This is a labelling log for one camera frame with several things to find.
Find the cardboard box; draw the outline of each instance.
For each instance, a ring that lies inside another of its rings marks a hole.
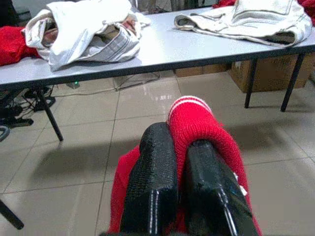
[[[252,91],[259,92],[287,89],[296,60],[297,55],[259,59]],[[315,53],[305,55],[294,86],[295,88],[305,86],[313,70],[314,62]],[[232,68],[229,71],[233,81],[242,92],[247,92],[250,69],[251,62],[247,60],[232,63]]]
[[[193,75],[224,72],[224,71],[227,71],[228,69],[229,69],[229,64],[214,64],[214,65],[206,65],[206,66],[199,66],[199,67],[176,69],[175,73],[177,77],[186,77],[186,76],[193,76]]]

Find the red garment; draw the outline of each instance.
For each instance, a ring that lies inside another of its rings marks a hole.
[[[19,62],[24,57],[39,57],[35,48],[26,46],[23,27],[0,28],[0,66]]]
[[[220,0],[218,4],[212,5],[212,7],[233,6],[236,0]],[[315,26],[315,0],[298,0],[299,4],[304,7],[306,14],[308,14],[312,23]]]
[[[187,149],[193,141],[200,139],[209,140],[214,145],[226,164],[239,177],[239,184],[247,192],[249,191],[238,146],[233,138],[222,128],[221,124],[216,121],[211,109],[204,101],[191,96],[184,96],[178,99],[170,110],[168,124],[174,140],[178,184],[181,192],[184,191],[182,189],[182,177]],[[139,146],[137,146],[134,150],[119,159],[111,196],[111,219],[108,233],[119,232],[129,174],[139,156],[140,151]],[[246,196],[246,200],[249,206],[251,206],[249,194]],[[253,217],[253,221],[258,234],[261,236],[262,233],[255,217]],[[179,206],[174,228],[178,232],[187,232],[185,228],[184,206]]]

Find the white jacket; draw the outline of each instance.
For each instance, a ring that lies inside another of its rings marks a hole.
[[[29,47],[37,48],[39,55],[48,60],[52,70],[75,60],[125,61],[140,49],[139,39],[119,24],[130,14],[128,0],[59,1],[47,8],[28,22],[25,38]],[[58,36],[50,47],[45,47],[42,40],[49,21],[56,22]],[[95,37],[114,30],[116,36],[109,43]]]
[[[310,17],[296,0],[238,0],[234,6],[176,16],[175,26],[281,47],[305,40],[312,31]]]

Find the tile floor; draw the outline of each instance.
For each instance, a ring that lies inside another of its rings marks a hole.
[[[101,81],[87,82],[99,89]],[[315,235],[315,88],[254,93],[251,108],[228,73],[176,78],[120,92],[57,99],[52,107],[64,141],[45,115],[0,143],[0,198],[24,221],[15,230],[0,216],[0,235],[98,235],[109,225],[120,155],[152,123],[164,121],[181,95],[206,100],[240,146],[253,211],[265,235]]]

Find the red knit fabric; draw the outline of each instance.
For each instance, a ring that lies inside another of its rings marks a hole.
[[[211,141],[227,165],[238,175],[240,185],[248,192],[246,174],[237,144],[216,121],[211,113],[211,109],[204,101],[191,96],[178,99],[171,107],[168,124],[174,140],[178,183],[182,194],[184,191],[182,189],[182,178],[187,148],[193,141],[198,139]],[[119,232],[129,174],[139,156],[139,146],[136,146],[135,149],[119,159],[111,196],[111,219],[108,233]],[[249,194],[246,196],[246,200],[250,206]],[[254,218],[253,221],[259,235],[262,235],[256,219]],[[174,229],[177,232],[187,232],[185,227],[185,206],[183,205],[179,206]]]
[[[211,111],[204,106],[205,102],[201,99],[185,97],[180,98],[174,104],[173,107],[176,104],[179,105],[175,109],[171,109],[168,123],[174,140],[180,189],[183,182],[187,149],[192,142],[205,139],[214,145],[226,164],[238,175],[238,182],[248,192],[246,200],[249,206],[251,206],[243,160],[233,138],[216,121]],[[253,221],[259,235],[262,235],[256,219],[254,218]]]
[[[0,66],[19,62],[24,57],[39,57],[35,48],[26,46],[23,27],[0,28]]]
[[[214,8],[223,6],[233,6],[236,0],[220,0],[218,4],[212,5]],[[315,26],[315,0],[298,0],[299,4],[304,7],[306,14],[308,14],[312,23]]]

